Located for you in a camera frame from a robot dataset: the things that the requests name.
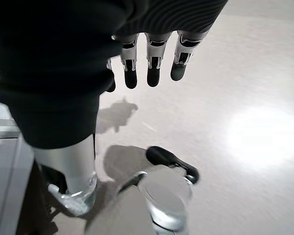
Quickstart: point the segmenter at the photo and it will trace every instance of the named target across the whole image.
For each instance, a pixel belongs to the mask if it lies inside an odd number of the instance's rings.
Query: black sleeve
[[[108,0],[0,0],[0,102],[25,140],[60,148],[93,133],[107,59],[126,5]]]

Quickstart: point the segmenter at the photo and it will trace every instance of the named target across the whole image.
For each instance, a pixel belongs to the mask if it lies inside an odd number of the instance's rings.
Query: glossy floor
[[[159,145],[200,171],[192,235],[294,235],[294,0],[229,1],[180,82],[170,79],[176,38],[155,88],[144,35],[136,89],[112,60],[117,88],[98,116],[100,179],[115,187]],[[60,235],[82,234],[82,220],[56,222]]]

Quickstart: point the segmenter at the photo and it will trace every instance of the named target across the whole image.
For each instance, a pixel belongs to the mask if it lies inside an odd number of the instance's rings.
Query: black fingertip
[[[116,89],[116,82],[115,80],[113,79],[113,82],[111,84],[111,86],[109,87],[109,89],[107,90],[107,92],[112,92]]]
[[[157,68],[148,68],[147,72],[147,83],[150,87],[155,87],[159,83],[160,69]]]
[[[176,64],[173,62],[171,69],[171,78],[174,81],[179,81],[184,76],[186,65]]]
[[[136,70],[128,70],[124,71],[124,76],[125,76],[125,84],[128,88],[134,89],[137,85],[137,75],[136,75]]]

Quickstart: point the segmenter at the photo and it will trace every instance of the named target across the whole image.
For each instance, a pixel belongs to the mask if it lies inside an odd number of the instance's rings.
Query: silver metal leg
[[[96,198],[93,135],[69,147],[33,151],[49,192],[74,215],[87,213]]]

